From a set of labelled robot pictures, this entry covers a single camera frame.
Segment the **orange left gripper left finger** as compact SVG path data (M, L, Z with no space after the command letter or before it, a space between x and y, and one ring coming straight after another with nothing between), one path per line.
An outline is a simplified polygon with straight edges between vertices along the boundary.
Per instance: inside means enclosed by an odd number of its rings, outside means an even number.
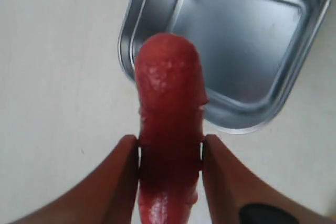
M138 188L136 137L125 135L70 191L16 223L130 223Z

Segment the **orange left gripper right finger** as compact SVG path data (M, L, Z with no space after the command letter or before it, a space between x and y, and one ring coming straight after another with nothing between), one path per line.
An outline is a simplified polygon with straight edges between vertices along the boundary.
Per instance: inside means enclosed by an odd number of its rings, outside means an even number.
M273 189L216 135L205 137L202 176L212 223L334 223Z

